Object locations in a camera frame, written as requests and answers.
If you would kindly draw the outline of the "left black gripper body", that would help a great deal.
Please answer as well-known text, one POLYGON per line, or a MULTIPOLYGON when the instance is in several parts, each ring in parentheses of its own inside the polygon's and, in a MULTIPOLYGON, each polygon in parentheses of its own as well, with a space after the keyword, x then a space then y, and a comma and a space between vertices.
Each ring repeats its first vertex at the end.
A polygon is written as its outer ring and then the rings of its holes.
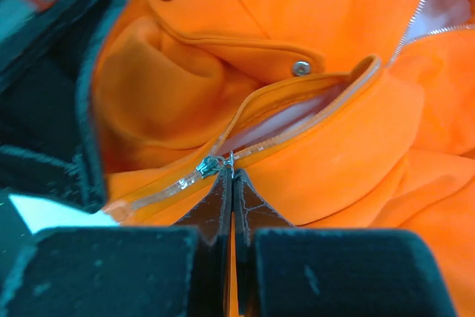
POLYGON ((1 142, 97 152, 91 82, 127 0, 1 0, 1 142))

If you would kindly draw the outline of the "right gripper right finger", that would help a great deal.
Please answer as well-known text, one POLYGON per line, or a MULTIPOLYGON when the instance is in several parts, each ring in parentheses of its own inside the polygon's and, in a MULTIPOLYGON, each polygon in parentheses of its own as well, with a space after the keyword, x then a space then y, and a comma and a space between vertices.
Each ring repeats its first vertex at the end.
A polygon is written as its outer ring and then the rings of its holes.
POLYGON ((454 316, 432 253, 399 229, 303 229, 238 170, 232 184, 244 316, 454 316))

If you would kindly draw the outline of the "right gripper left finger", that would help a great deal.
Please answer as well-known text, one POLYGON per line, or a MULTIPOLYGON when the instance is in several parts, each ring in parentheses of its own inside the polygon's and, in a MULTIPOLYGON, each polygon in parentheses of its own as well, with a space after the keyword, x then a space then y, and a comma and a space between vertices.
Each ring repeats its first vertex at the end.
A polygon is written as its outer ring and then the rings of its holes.
POLYGON ((3 316, 227 316, 232 174, 171 226, 45 229, 1 291, 3 316))

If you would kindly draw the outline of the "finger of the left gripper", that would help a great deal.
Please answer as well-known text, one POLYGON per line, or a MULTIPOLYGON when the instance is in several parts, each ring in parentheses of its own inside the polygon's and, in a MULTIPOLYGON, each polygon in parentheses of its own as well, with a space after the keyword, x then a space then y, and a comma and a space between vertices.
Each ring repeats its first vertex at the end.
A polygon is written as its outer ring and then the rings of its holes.
POLYGON ((1 93, 1 187, 95 213, 106 202, 88 101, 75 85, 1 93))

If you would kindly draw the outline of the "orange jacket pink lining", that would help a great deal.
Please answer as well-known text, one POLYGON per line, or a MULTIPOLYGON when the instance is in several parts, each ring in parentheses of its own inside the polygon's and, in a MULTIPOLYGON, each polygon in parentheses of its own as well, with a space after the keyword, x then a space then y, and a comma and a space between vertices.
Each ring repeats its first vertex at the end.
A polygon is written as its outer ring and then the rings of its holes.
POLYGON ((415 232, 474 314, 474 0, 130 0, 92 102, 115 221, 233 157, 292 225, 415 232))

